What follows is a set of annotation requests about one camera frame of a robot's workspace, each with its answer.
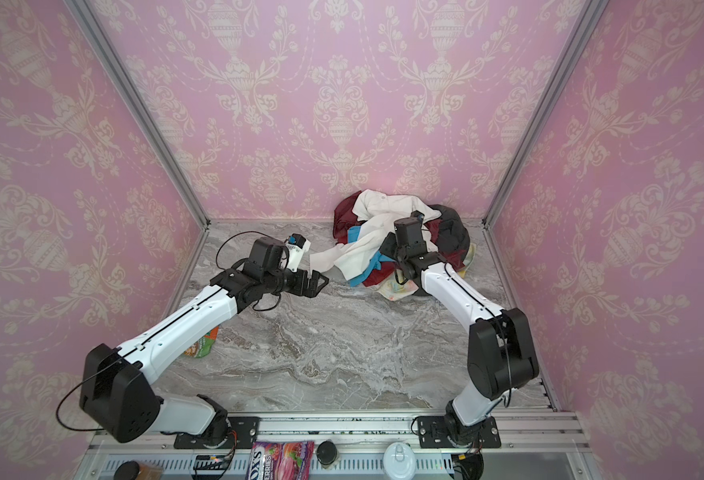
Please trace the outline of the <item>teal blue cloth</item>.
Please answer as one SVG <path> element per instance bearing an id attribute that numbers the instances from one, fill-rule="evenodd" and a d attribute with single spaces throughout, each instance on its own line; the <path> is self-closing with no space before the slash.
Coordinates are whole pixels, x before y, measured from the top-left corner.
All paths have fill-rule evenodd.
<path id="1" fill-rule="evenodd" d="M 348 284 L 351 287 L 359 285 L 368 287 L 378 285 L 394 272 L 396 268 L 395 260 L 382 254 L 380 251 L 380 248 L 390 234 L 391 231 L 384 234 L 379 246 L 369 258 L 368 264 L 363 272 L 348 280 Z"/>

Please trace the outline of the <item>maroon cloth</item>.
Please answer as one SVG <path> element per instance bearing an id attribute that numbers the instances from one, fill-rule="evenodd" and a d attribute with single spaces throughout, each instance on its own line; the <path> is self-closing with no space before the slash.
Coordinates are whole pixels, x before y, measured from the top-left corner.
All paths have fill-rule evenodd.
<path id="1" fill-rule="evenodd" d="M 384 296 L 396 300 L 416 292 L 417 286 L 403 278 L 394 239 L 394 222 L 423 215 L 417 238 L 429 252 L 437 252 L 454 270 L 464 267 L 470 236 L 458 213 L 440 204 L 427 205 L 412 195 L 386 195 L 373 190 L 358 191 L 342 200 L 334 210 L 333 237 L 337 245 L 314 255 L 311 267 L 319 271 L 338 269 L 350 286 L 387 288 Z"/>

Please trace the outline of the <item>white cloth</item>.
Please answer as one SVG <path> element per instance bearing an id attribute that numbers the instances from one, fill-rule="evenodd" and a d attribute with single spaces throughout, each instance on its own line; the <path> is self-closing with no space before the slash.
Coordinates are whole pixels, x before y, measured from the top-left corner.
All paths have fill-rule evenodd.
<path id="1" fill-rule="evenodd" d="M 413 211 L 424 214 L 425 221 L 437 219 L 440 213 L 431 209 L 420 198 L 411 195 L 386 195 L 374 190 L 363 191 L 355 201 L 352 212 L 363 220 L 358 238 L 347 244 L 310 255 L 310 268 L 325 273 L 337 268 L 345 280 L 363 272 L 368 260 L 379 246 L 386 232 L 393 231 L 393 223 L 408 217 Z"/>

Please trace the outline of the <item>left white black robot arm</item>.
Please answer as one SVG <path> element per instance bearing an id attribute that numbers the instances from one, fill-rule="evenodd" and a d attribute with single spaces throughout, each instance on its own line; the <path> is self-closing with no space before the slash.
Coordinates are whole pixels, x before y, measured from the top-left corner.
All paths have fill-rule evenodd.
<path id="1" fill-rule="evenodd" d="M 119 443 L 147 433 L 186 434 L 209 448 L 221 446 L 231 426 L 212 398 L 160 396 L 153 384 L 186 350 L 264 296 L 314 298 L 323 274 L 301 268 L 311 243 L 299 234 L 258 238 L 248 257 L 215 275 L 192 300 L 117 347 L 100 344 L 85 359 L 79 406 Z"/>

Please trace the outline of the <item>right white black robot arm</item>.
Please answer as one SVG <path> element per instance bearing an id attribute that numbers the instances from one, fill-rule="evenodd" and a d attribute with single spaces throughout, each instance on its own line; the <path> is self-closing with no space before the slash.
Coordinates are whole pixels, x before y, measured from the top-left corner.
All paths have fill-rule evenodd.
<path id="1" fill-rule="evenodd" d="M 540 367 L 525 313 L 484 297 L 443 255 L 430 251 L 422 219 L 415 211 L 396 220 L 382 246 L 402 274 L 398 281 L 412 282 L 436 299 L 468 333 L 469 382 L 448 402 L 443 417 L 448 439 L 463 447 L 479 440 L 492 411 L 508 406 L 513 392 L 537 378 Z"/>

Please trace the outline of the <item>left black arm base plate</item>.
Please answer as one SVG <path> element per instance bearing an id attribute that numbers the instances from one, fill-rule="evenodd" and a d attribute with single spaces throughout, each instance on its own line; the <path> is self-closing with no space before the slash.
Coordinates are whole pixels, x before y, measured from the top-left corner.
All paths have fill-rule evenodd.
<path id="1" fill-rule="evenodd" d="M 227 419 L 226 431 L 220 439 L 204 439 L 183 433 L 176 436 L 173 447 L 177 450 L 250 450 L 257 440 L 260 420 L 258 416 L 235 415 Z"/>

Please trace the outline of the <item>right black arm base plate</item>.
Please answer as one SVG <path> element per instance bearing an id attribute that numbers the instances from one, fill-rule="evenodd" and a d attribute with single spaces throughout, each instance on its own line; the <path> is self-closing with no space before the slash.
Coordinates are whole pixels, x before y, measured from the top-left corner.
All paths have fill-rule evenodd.
<path id="1" fill-rule="evenodd" d="M 498 449 L 502 446 L 496 419 L 488 417 L 465 426 L 448 415 L 419 416 L 415 419 L 420 447 Z"/>

